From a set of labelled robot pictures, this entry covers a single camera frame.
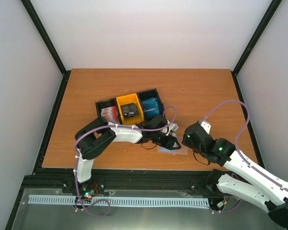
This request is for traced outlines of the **pink leather card holder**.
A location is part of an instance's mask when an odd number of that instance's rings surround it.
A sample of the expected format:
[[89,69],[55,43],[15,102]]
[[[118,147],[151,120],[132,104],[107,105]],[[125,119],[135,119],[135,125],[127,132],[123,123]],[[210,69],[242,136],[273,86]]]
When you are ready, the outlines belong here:
[[158,146],[158,147],[159,147],[158,151],[159,151],[159,152],[176,154],[176,155],[188,155],[188,149],[187,149],[185,146],[183,146],[182,143],[181,143],[181,141],[182,141],[182,136],[177,136],[177,135],[174,134],[174,133],[169,134],[169,135],[170,135],[170,136],[175,136],[175,137],[178,139],[178,141],[179,141],[179,143],[180,143],[180,145],[181,145],[181,149],[179,149],[179,150],[168,150],[168,149],[166,149],[166,148],[163,148],[163,147],[161,147],[161,146]]

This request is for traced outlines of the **three-compartment card bin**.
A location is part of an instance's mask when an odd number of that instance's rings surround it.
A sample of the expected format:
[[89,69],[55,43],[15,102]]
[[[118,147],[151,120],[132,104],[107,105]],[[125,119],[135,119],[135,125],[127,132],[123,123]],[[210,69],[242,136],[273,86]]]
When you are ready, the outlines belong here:
[[157,89],[151,89],[96,102],[96,111],[108,122],[133,125],[163,114],[164,105]]

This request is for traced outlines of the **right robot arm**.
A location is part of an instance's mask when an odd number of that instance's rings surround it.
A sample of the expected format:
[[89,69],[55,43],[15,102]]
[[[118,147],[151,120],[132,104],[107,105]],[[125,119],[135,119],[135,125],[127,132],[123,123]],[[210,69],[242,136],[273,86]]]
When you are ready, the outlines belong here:
[[209,163],[225,167],[242,181],[221,171],[212,171],[212,184],[220,192],[247,201],[268,214],[277,225],[288,230],[288,182],[276,177],[249,159],[226,139],[213,139],[210,124],[195,123],[184,131],[182,144]]

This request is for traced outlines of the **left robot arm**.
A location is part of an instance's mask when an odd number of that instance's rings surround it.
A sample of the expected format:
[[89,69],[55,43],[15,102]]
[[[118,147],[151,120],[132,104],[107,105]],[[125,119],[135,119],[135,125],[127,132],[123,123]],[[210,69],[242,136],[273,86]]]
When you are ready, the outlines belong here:
[[163,115],[129,126],[111,123],[103,116],[98,117],[75,134],[77,164],[73,170],[76,177],[73,187],[80,193],[89,190],[94,159],[111,143],[143,144],[151,141],[168,150],[179,150],[181,145],[173,135],[178,128],[176,123],[168,121]]

